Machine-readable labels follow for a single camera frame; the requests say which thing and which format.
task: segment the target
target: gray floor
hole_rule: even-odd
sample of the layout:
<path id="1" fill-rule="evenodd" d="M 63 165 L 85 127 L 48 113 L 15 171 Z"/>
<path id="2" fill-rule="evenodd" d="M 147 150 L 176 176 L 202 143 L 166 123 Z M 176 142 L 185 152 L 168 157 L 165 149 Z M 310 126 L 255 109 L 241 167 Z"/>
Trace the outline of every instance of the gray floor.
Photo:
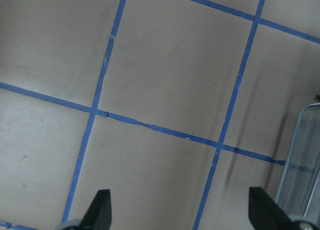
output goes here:
<path id="1" fill-rule="evenodd" d="M 199 229 L 252 229 L 249 187 L 275 196 L 320 93 L 320 1 L 265 0 L 252 33 L 259 1 L 0 0 L 0 226 L 54 229 L 109 188 L 111 229 L 192 229 L 218 148 Z"/>

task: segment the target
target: blue tape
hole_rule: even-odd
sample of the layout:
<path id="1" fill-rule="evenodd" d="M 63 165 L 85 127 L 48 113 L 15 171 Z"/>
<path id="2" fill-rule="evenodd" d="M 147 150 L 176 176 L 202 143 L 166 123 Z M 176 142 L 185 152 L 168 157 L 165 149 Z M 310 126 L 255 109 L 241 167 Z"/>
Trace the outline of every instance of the blue tape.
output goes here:
<path id="1" fill-rule="evenodd" d="M 293 169 L 307 172 L 307 173 L 314 173 L 315 172 L 314 168 L 309 168 L 307 166 L 300 166 L 300 165 L 292 163 L 292 162 L 289 163 L 288 168 L 293 168 Z"/>
<path id="2" fill-rule="evenodd" d="M 121 116 L 121 115 L 118 115 L 118 114 L 114 114 L 114 113 L 111 113 L 111 112 L 108 112 L 107 116 L 112 118 L 112 119 L 114 119 L 114 120 L 117 120 L 117 121 L 122 121 L 122 122 L 133 124 L 133 125 L 145 126 L 145 127 L 148 127 L 148 128 L 150 128 L 150 129 L 152 129 L 154 131 L 162 132 L 164 134 L 168 134 L 168 135 L 171 135 L 171 136 L 176 136 L 176 137 L 183 138 L 183 139 L 188 139 L 190 141 L 198 142 L 198 143 L 201 143 L 201 144 L 205 144 L 205 145 L 209 145 L 209 146 L 213 146 L 213 147 L 218 147 L 218 145 L 219 145 L 215 141 L 211 141 L 211 140 L 208 140 L 208 139 L 205 139 L 205 138 L 202 138 L 202 137 L 186 134 L 186 133 L 183 133 L 183 132 L 180 132 L 180 131 L 171 130 L 171 129 L 168 129 L 168 128 L 165 128 L 165 127 L 160 127 L 160 126 L 156 126 L 156 125 L 142 123 L 142 122 L 137 121 L 135 119 L 132 119 L 132 118 L 129 118 L 129 117 L 126 117 L 126 116 Z"/>
<path id="3" fill-rule="evenodd" d="M 253 15 L 250 15 L 250 14 L 247 14 L 245 12 L 232 9 L 230 7 L 227 7 L 227 6 L 219 5 L 219 4 L 214 3 L 212 1 L 208 1 L 208 0 L 189 0 L 189 1 L 192 1 L 192 2 L 195 2 L 195 3 L 199 3 L 201 5 L 208 6 L 210 8 L 214 8 L 216 10 L 220 10 L 220 11 L 229 13 L 231 15 L 238 16 L 238 17 L 244 18 L 246 20 L 253 21 L 254 18 L 255 18 Z"/>
<path id="4" fill-rule="evenodd" d="M 259 3 L 258 3 L 258 7 L 257 7 L 256 13 L 255 13 L 255 18 L 254 18 L 252 26 L 251 26 L 251 30 L 250 30 L 250 33 L 249 33 L 248 41 L 246 43 L 244 54 L 243 54 L 243 57 L 242 57 L 242 60 L 241 60 L 241 64 L 240 64 L 240 68 L 239 68 L 239 71 L 238 71 L 238 75 L 237 75 L 237 78 L 236 78 L 236 81 L 235 81 L 235 84 L 234 84 L 234 87 L 233 87 L 230 103 L 229 103 L 229 106 L 228 106 L 228 109 L 227 109 L 227 112 L 226 112 L 226 115 L 225 115 L 224 123 L 223 123 L 223 126 L 222 126 L 222 130 L 221 130 L 221 134 L 220 134 L 220 137 L 219 137 L 219 141 L 218 141 L 219 144 L 223 144 L 224 143 L 224 140 L 225 140 L 225 137 L 226 137 L 226 134 L 227 134 L 227 130 L 228 130 L 228 127 L 229 127 L 229 124 L 230 124 L 231 116 L 232 116 L 232 113 L 233 113 L 233 110 L 234 110 L 234 107 L 235 107 L 235 103 L 236 103 L 236 99 L 237 99 L 237 96 L 238 96 L 238 92 L 239 92 L 239 89 L 240 89 L 240 84 L 241 84 L 241 81 L 242 81 L 242 78 L 243 78 L 243 75 L 244 75 L 244 72 L 245 72 L 245 69 L 246 69 L 246 66 L 247 66 L 247 60 L 249 58 L 251 47 L 252 47 L 253 42 L 254 42 L 256 31 L 257 31 L 257 28 L 258 28 L 259 18 L 261 17 L 261 13 L 262 13 L 262 9 L 264 7 L 265 1 L 266 0 L 259 0 Z M 209 174 L 208 174 L 207 181 L 205 183 L 205 187 L 204 187 L 204 190 L 203 190 L 204 192 L 203 192 L 202 197 L 201 197 L 200 205 L 199 205 L 196 217 L 195 217 L 195 221 L 194 221 L 192 230 L 198 230 L 198 228 L 199 228 L 199 224 L 200 224 L 200 220 L 201 220 L 201 217 L 202 217 L 202 213 L 203 213 L 203 210 L 204 210 L 205 205 L 206 205 L 206 201 L 207 201 L 207 197 L 208 197 L 208 194 L 209 194 L 209 191 L 210 191 L 210 188 L 211 188 L 212 180 L 213 180 L 213 177 L 214 177 L 214 174 L 215 174 L 215 171 L 216 171 L 216 167 L 217 167 L 217 164 L 218 164 L 218 161 L 219 161 L 220 152 L 221 152 L 221 148 L 218 148 L 216 150 L 216 154 L 214 155 L 214 158 L 213 158 L 213 161 L 212 161 L 212 165 L 211 165 L 211 168 L 210 168 L 210 171 L 209 171 Z"/>
<path id="5" fill-rule="evenodd" d="M 26 90 L 26 89 L 23 89 L 23 88 L 20 88 L 17 86 L 12 86 L 12 85 L 9 85 L 9 84 L 3 83 L 3 82 L 0 82 L 0 88 L 4 89 L 4 90 L 15 92 L 15 93 L 19 93 L 19 94 L 22 94 L 25 96 L 30 96 L 30 97 L 33 97 L 33 98 L 36 98 L 39 100 L 55 103 L 55 104 L 58 104 L 61 106 L 70 107 L 70 108 L 73 108 L 73 109 L 76 109 L 79 111 L 84 111 L 84 112 L 88 112 L 88 113 L 90 113 L 92 111 L 91 107 L 88 107 L 88 106 L 80 105 L 80 104 L 77 104 L 74 102 L 62 100 L 62 99 L 52 97 L 52 96 L 47 96 L 47 95 L 44 95 L 44 94 L 41 94 L 38 92 L 29 91 L 29 90 Z"/>
<path id="6" fill-rule="evenodd" d="M 274 163 L 274 164 L 281 165 L 281 166 L 284 166 L 286 164 L 286 161 L 274 160 L 270 156 L 266 156 L 266 155 L 263 155 L 263 154 L 255 153 L 255 152 L 252 152 L 252 151 L 243 150 L 243 149 L 240 149 L 240 148 L 237 148 L 237 147 L 233 147 L 233 146 L 223 145 L 223 150 L 230 151 L 230 152 L 233 152 L 233 153 L 236 153 L 236 154 L 240 154 L 240 155 L 243 155 L 243 156 L 252 157 L 252 158 L 255 158 L 255 159 L 258 159 L 258 160 L 261 160 L 261 161 Z"/>
<path id="7" fill-rule="evenodd" d="M 100 75 L 99 75 L 99 79 L 96 85 L 96 89 L 95 89 L 95 93 L 94 93 L 94 98 L 93 98 L 93 102 L 92 102 L 92 111 L 90 113 L 89 119 L 88 119 L 88 123 L 86 126 L 86 130 L 85 133 L 83 135 L 83 139 L 81 142 L 81 147 L 80 147 L 80 151 L 78 154 L 78 158 L 77 158 L 77 162 L 75 165 L 75 169 L 74 169 L 74 174 L 73 174 L 73 178 L 72 178 L 72 182 L 71 182 L 71 186 L 70 186 L 70 190 L 69 190 L 69 194 L 65 203 L 65 208 L 64 208 L 64 212 L 63 212 L 63 216 L 62 216 L 62 221 L 67 221 L 69 213 L 70 213 L 70 209 L 71 209 L 71 205 L 72 205 L 72 201 L 74 199 L 75 196 L 75 191 L 76 191 L 76 187 L 78 184 L 78 179 L 79 179 L 79 175 L 80 175 L 80 171 L 81 171 L 81 167 L 84 161 L 84 156 L 86 153 L 86 149 L 87 149 L 87 145 L 88 145 L 88 140 L 91 134 L 91 130 L 95 121 L 95 116 L 96 114 L 100 114 L 103 113 L 102 111 L 98 110 L 98 104 L 99 104 L 99 100 L 100 100 L 100 95 L 101 95 L 101 91 L 102 91 L 102 85 L 103 85 L 103 81 L 105 78 L 105 75 L 107 73 L 107 69 L 108 69 L 108 65 L 110 62 L 110 57 L 112 54 L 112 50 L 114 47 L 114 38 L 117 35 L 118 29 L 119 29 L 119 25 L 120 25 L 120 21 L 121 21 L 121 17 L 124 11 L 124 7 L 126 5 L 126 1 L 127 0 L 120 0 L 119 5 L 118 5 L 118 9 L 114 18 L 114 22 L 113 22 L 113 27 L 111 30 L 111 36 L 109 37 L 109 41 L 108 41 L 108 45 L 106 47 L 106 51 L 105 51 L 105 55 L 104 55 L 104 59 L 103 59 L 103 63 L 102 63 L 102 67 L 100 70 Z"/>
<path id="8" fill-rule="evenodd" d="M 300 32 L 300 31 L 296 31 L 294 29 L 291 29 L 291 28 L 286 27 L 286 26 L 279 25 L 279 24 L 271 22 L 271 21 L 267 21 L 267 20 L 264 20 L 264 19 L 259 19 L 259 24 L 274 28 L 276 30 L 288 33 L 288 34 L 293 35 L 293 36 L 297 36 L 297 37 L 303 38 L 303 39 L 308 40 L 308 41 L 315 42 L 317 44 L 320 44 L 320 38 L 308 35 L 306 33 Z"/>
<path id="9" fill-rule="evenodd" d="M 1 220 L 0 220 L 0 226 L 5 227 L 6 229 L 15 229 L 15 230 L 37 230 L 35 228 L 31 228 L 27 226 L 12 225 L 10 222 L 1 221 Z"/>

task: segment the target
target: mesh basket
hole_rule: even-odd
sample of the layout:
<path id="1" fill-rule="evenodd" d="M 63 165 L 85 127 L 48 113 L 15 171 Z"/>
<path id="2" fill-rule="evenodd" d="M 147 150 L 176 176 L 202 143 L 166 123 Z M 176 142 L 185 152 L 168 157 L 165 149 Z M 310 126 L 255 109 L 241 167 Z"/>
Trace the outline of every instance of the mesh basket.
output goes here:
<path id="1" fill-rule="evenodd" d="M 320 104 L 300 113 L 276 202 L 320 227 Z"/>

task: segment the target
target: blue line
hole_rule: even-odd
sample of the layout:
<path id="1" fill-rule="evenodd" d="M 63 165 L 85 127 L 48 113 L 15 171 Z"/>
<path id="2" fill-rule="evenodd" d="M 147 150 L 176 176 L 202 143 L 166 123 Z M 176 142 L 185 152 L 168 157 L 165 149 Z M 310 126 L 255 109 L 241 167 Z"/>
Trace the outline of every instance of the blue line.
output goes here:
<path id="1" fill-rule="evenodd" d="M 293 162 L 290 162 L 288 167 L 292 168 L 292 169 L 299 170 L 299 171 L 304 171 L 304 172 L 307 172 L 307 173 L 314 173 L 315 172 L 314 168 L 309 168 L 307 166 L 300 166 L 300 165 L 295 164 Z"/>
<path id="2" fill-rule="evenodd" d="M 0 226 L 5 227 L 6 229 L 15 229 L 15 230 L 36 230 L 35 228 L 21 226 L 21 225 L 12 225 L 10 222 L 1 221 Z"/>
<path id="3" fill-rule="evenodd" d="M 308 35 L 306 33 L 300 32 L 300 31 L 296 31 L 294 29 L 291 29 L 291 28 L 286 27 L 286 26 L 279 25 L 279 24 L 271 22 L 271 21 L 267 21 L 267 20 L 264 20 L 264 19 L 259 19 L 259 24 L 274 28 L 276 30 L 288 33 L 290 35 L 294 35 L 294 36 L 303 38 L 303 39 L 308 40 L 308 41 L 315 42 L 317 44 L 320 44 L 320 38 Z"/>
<path id="4" fill-rule="evenodd" d="M 117 121 L 122 121 L 122 122 L 133 124 L 133 125 L 145 126 L 145 127 L 148 127 L 148 128 L 150 128 L 150 129 L 152 129 L 154 131 L 158 131 L 158 132 L 161 132 L 161 133 L 164 133 L 164 134 L 168 134 L 168 135 L 171 135 L 171 136 L 176 136 L 176 137 L 183 138 L 183 139 L 188 139 L 190 141 L 198 142 L 198 143 L 205 144 L 205 145 L 208 145 L 208 146 L 218 147 L 218 145 L 219 145 L 215 141 L 211 141 L 211 140 L 208 140 L 208 139 L 205 139 L 205 138 L 202 138 L 202 137 L 186 134 L 186 133 L 183 133 L 183 132 L 180 132 L 180 131 L 171 130 L 171 129 L 168 129 L 168 128 L 165 128 L 165 127 L 160 127 L 160 126 L 156 126 L 156 125 L 142 123 L 142 122 L 137 121 L 135 119 L 132 119 L 132 118 L 129 118 L 129 117 L 125 117 L 125 116 L 121 116 L 121 115 L 118 115 L 118 114 L 114 114 L 114 113 L 108 112 L 107 116 L 112 118 L 112 119 L 114 119 L 114 120 L 117 120 Z"/>
<path id="5" fill-rule="evenodd" d="M 102 63 L 102 67 L 101 67 L 101 71 L 100 71 L 100 75 L 99 75 L 99 79 L 96 85 L 96 89 L 95 89 L 95 93 L 94 93 L 94 98 L 93 98 L 93 102 L 92 102 L 92 112 L 90 113 L 89 119 L 88 119 L 88 123 L 87 123 L 87 127 L 85 130 L 85 133 L 83 135 L 83 139 L 81 142 L 81 148 L 78 154 L 78 158 L 77 158 L 77 162 L 76 162 L 76 166 L 75 166 L 75 170 L 74 170 L 74 174 L 73 174 L 73 178 L 72 178 L 72 182 L 71 182 L 71 186 L 70 186 L 70 190 L 69 190 L 69 194 L 67 197 L 67 201 L 65 203 L 65 208 L 64 208 L 64 212 L 63 212 L 63 216 L 62 216 L 62 221 L 67 221 L 69 213 L 70 213 L 70 209 L 71 209 L 71 205 L 72 205 L 72 201 L 74 199 L 74 195 L 75 195 L 75 191 L 76 191 L 76 187 L 77 187 L 77 183 L 78 183 L 78 179 L 79 179 L 79 175 L 80 175 L 80 171 L 81 171 L 81 167 L 84 161 L 84 156 L 86 153 L 86 149 L 87 149 L 87 145 L 88 145 L 88 140 L 90 137 L 90 133 L 92 130 L 92 126 L 94 124 L 95 121 L 95 116 L 98 113 L 101 113 L 101 111 L 98 111 L 98 104 L 99 104 L 99 100 L 100 100 L 100 95 L 101 95 L 101 91 L 102 91 L 102 85 L 103 85 L 103 81 L 104 81 L 104 77 L 107 73 L 107 69 L 108 69 L 108 65 L 110 62 L 110 57 L 112 54 L 112 50 L 113 50 L 113 46 L 114 46 L 114 38 L 117 35 L 118 29 L 119 29 L 119 25 L 120 25 L 120 21 L 121 21 L 121 17 L 126 5 L 126 1 L 127 0 L 120 0 L 119 5 L 118 5 L 118 9 L 114 18 L 114 22 L 113 22 L 113 27 L 111 30 L 111 36 L 109 37 L 109 41 L 108 41 L 108 45 L 106 47 L 106 51 L 105 51 L 105 55 L 104 55 L 104 59 L 103 59 L 103 63 Z"/>
<path id="6" fill-rule="evenodd" d="M 4 90 L 8 90 L 8 91 L 12 91 L 12 92 L 16 92 L 25 96 L 30 96 L 36 99 L 40 99 L 43 101 L 48 101 L 51 103 L 55 103 L 61 106 L 66 106 L 66 107 L 70 107 L 79 111 L 84 111 L 84 112 L 91 112 L 91 107 L 88 106 L 84 106 L 84 105 L 80 105 L 74 102 L 70 102 L 70 101 L 66 101 L 66 100 L 62 100 L 56 97 L 52 97 L 52 96 L 47 96 L 38 92 L 34 92 L 34 91 L 29 91 L 17 86 L 12 86 L 3 82 L 0 82 L 0 88 L 4 89 Z"/>
<path id="7" fill-rule="evenodd" d="M 230 152 L 233 152 L 233 153 L 237 153 L 237 154 L 243 155 L 243 156 L 252 157 L 252 158 L 255 158 L 255 159 L 258 159 L 258 160 L 262 160 L 262 161 L 278 164 L 278 165 L 281 165 L 281 166 L 284 166 L 286 164 L 286 161 L 274 160 L 270 156 L 262 155 L 262 154 L 255 153 L 255 152 L 252 152 L 252 151 L 243 150 L 243 149 L 240 149 L 240 148 L 237 148 L 237 147 L 233 147 L 233 146 L 223 145 L 223 149 L 226 150 L 226 151 L 230 151 Z"/>
<path id="8" fill-rule="evenodd" d="M 227 7 L 227 6 L 219 5 L 219 4 L 212 2 L 212 1 L 208 1 L 208 0 L 189 0 L 189 1 L 199 3 L 201 5 L 208 6 L 210 8 L 214 8 L 216 10 L 220 10 L 220 11 L 229 13 L 231 15 L 238 16 L 238 17 L 244 18 L 246 20 L 253 21 L 255 18 L 253 15 L 247 14 L 242 11 L 235 10 L 235 9 Z"/>
<path id="9" fill-rule="evenodd" d="M 233 112 L 234 107 L 235 107 L 236 99 L 237 99 L 238 92 L 239 92 L 239 89 L 240 89 L 240 84 L 241 84 L 241 81 L 242 81 L 242 78 L 243 78 L 243 75 L 244 75 L 244 72 L 245 72 L 245 69 L 246 69 L 247 60 L 249 58 L 251 47 L 252 47 L 253 42 L 254 42 L 256 31 L 257 31 L 257 28 L 258 28 L 259 18 L 261 17 L 261 13 L 262 13 L 262 9 L 264 7 L 265 1 L 266 0 L 259 0 L 259 4 L 258 4 L 256 13 L 255 13 L 255 18 L 254 18 L 252 26 L 251 26 L 251 30 L 250 30 L 250 33 L 249 33 L 248 41 L 247 41 L 246 46 L 245 46 L 244 54 L 243 54 L 243 57 L 242 57 L 242 61 L 241 61 L 241 64 L 240 64 L 238 75 L 237 75 L 237 78 L 236 78 L 236 81 L 235 81 L 235 85 L 234 85 L 234 88 L 233 88 L 233 92 L 232 92 L 232 95 L 231 95 L 230 103 L 229 103 L 229 106 L 228 106 L 228 109 L 227 109 L 227 112 L 226 112 L 226 115 L 225 115 L 225 120 L 224 120 L 223 127 L 222 127 L 222 130 L 221 130 L 220 138 L 219 138 L 219 143 L 220 144 L 224 143 L 224 140 L 225 140 L 225 137 L 226 137 L 226 134 L 227 134 L 228 126 L 229 126 L 229 123 L 230 123 L 230 120 L 231 120 L 232 112 Z M 204 190 L 203 190 L 204 192 L 203 192 L 202 197 L 201 197 L 200 205 L 199 205 L 196 217 L 195 217 L 195 221 L 194 221 L 192 230 L 198 230 L 198 228 L 199 228 L 199 224 L 200 224 L 200 220 L 201 220 L 201 217 L 202 217 L 202 213 L 203 213 L 203 210 L 204 210 L 205 205 L 206 205 L 206 201 L 207 201 L 207 197 L 208 197 L 208 194 L 209 194 L 209 191 L 210 191 L 212 180 L 213 180 L 213 177 L 215 175 L 215 171 L 216 171 L 217 164 L 218 164 L 218 161 L 219 161 L 221 149 L 222 148 L 220 148 L 220 147 L 218 147 L 216 149 L 214 158 L 212 160 L 212 165 L 211 165 L 211 168 L 210 168 L 210 171 L 209 171 L 209 174 L 208 174 L 207 181 L 205 183 L 205 187 L 204 187 Z"/>

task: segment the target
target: wire mesh basket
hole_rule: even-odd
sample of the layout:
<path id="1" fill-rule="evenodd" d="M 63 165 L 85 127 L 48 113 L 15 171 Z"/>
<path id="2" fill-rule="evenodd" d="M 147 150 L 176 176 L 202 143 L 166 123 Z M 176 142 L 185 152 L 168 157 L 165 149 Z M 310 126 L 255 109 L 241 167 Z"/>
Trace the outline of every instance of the wire mesh basket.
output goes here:
<path id="1" fill-rule="evenodd" d="M 320 104 L 300 113 L 275 201 L 320 227 Z"/>

